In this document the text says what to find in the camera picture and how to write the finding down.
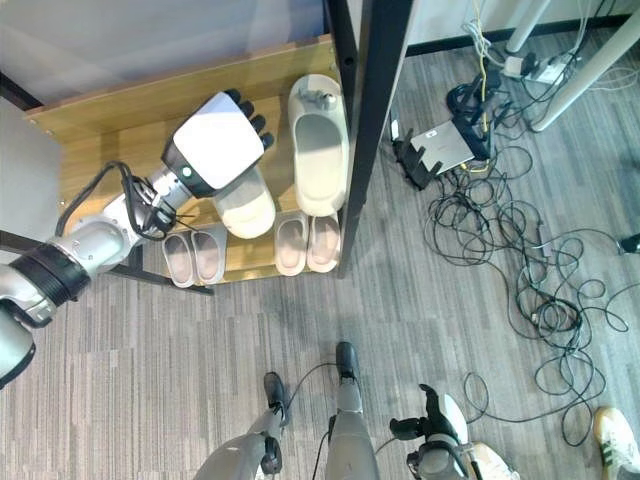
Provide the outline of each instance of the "slipper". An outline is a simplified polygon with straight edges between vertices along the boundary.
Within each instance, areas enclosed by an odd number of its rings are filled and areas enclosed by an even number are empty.
[[[224,275],[227,229],[223,225],[191,232],[191,243],[198,280],[205,285],[218,283]]]
[[[278,272],[292,277],[304,270],[309,220],[302,212],[283,212],[276,217],[275,263]]]
[[[187,288],[195,282],[193,254],[187,232],[171,233],[162,241],[162,253],[176,287]]]
[[[307,265],[314,272],[326,273],[335,268],[340,258],[340,225],[334,213],[311,219]]]
[[[310,216],[337,212],[347,192],[349,137],[340,85],[306,75],[289,95],[298,205]]]
[[[276,207],[258,167],[253,167],[211,198],[227,229],[239,238],[256,238],[269,231]]]

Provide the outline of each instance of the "yellow cable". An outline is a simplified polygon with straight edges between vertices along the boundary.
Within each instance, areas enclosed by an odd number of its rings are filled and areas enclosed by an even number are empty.
[[[480,33],[480,38],[482,39],[482,25],[480,24],[480,9],[478,8],[478,2],[476,0],[472,0],[473,9],[476,12],[476,22],[478,23],[478,32]],[[480,73],[482,74],[482,90],[481,90],[481,99],[484,104],[487,98],[487,71],[484,68],[484,55],[480,54]],[[489,131],[489,126],[487,125],[487,112],[482,114],[482,133],[487,133]]]

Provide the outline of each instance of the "robot leg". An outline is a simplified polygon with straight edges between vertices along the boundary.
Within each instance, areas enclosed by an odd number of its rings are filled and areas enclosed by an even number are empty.
[[[379,479],[378,464],[362,415],[357,356],[350,343],[338,344],[336,363],[340,373],[338,413],[330,423],[325,479]]]
[[[194,480],[255,480],[259,467],[265,475],[280,472],[280,432],[288,421],[285,390],[280,377],[273,372],[265,375],[264,387],[269,408],[246,434],[213,452]]]

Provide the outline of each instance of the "wooden shelf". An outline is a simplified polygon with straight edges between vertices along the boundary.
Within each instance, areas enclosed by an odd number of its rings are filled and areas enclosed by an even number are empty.
[[[337,78],[331,37],[306,44],[288,44],[235,58],[218,65],[182,70],[117,89],[101,90],[48,105],[27,118],[64,147],[60,172],[60,199],[68,203],[108,161],[127,163],[133,173],[148,176],[162,168],[165,143],[175,128],[216,92],[237,88],[266,119],[265,131],[274,145],[258,167],[277,211],[297,210],[293,189],[293,145],[287,102],[295,81],[308,73]],[[121,193],[117,174],[109,174],[69,220],[100,212]],[[208,199],[191,199],[179,211],[193,226],[220,221]],[[229,234],[225,282],[277,275],[273,235],[252,240]]]

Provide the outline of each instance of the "black metal frame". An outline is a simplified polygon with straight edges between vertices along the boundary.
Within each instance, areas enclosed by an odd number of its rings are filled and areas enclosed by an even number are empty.
[[[42,242],[34,240],[32,238],[16,235],[15,233],[0,230],[0,250],[4,250],[10,253],[16,253],[23,255],[28,250],[41,245]],[[189,290],[191,292],[202,293],[206,295],[212,295],[213,290],[207,287],[200,287],[193,285],[188,288],[179,288],[174,285],[170,278],[157,273],[148,272],[143,268],[142,261],[142,247],[136,247],[131,251],[128,258],[129,265],[116,265],[113,269],[106,273],[111,275],[117,275],[119,277],[128,278],[131,280],[140,280],[153,285],[164,285],[168,287],[178,288],[180,290]]]
[[[325,0],[336,45],[351,145],[351,182],[342,213],[339,276],[344,278],[378,144],[387,119],[402,61],[414,0],[363,0],[360,36],[355,38],[346,0]]]
[[[29,110],[42,106],[40,100],[24,90],[2,72],[0,72],[0,97],[6,98],[20,110]]]

